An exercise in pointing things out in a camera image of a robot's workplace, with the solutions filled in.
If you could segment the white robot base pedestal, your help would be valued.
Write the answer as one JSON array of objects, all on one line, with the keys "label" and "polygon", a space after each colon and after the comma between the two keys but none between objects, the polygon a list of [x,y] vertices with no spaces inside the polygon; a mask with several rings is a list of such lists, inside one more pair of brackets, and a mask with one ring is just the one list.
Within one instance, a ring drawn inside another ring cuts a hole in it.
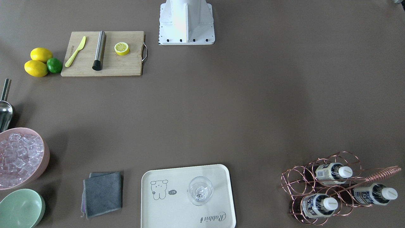
[{"label": "white robot base pedestal", "polygon": [[167,0],[160,5],[159,45],[215,43],[212,5],[205,0]]}]

